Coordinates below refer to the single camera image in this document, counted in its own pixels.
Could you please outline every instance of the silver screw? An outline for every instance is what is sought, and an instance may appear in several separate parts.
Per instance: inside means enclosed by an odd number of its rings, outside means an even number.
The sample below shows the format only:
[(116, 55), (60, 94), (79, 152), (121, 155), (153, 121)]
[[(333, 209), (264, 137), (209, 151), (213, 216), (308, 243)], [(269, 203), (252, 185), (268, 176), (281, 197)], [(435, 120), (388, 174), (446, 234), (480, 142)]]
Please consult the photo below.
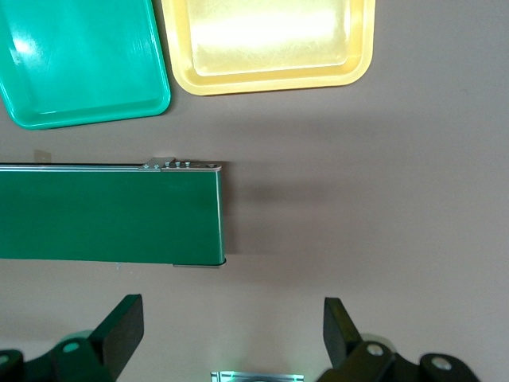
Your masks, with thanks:
[(367, 346), (367, 352), (370, 353), (372, 356), (376, 357), (380, 357), (383, 355), (382, 347), (377, 344), (369, 344)]
[(453, 368), (453, 366), (451, 365), (451, 363), (449, 361), (447, 361), (445, 358), (443, 357), (434, 357), (432, 360), (431, 360), (431, 363), (433, 364), (433, 366), (435, 368), (439, 368), (440, 370), (445, 370), (445, 371), (449, 371), (450, 369)]

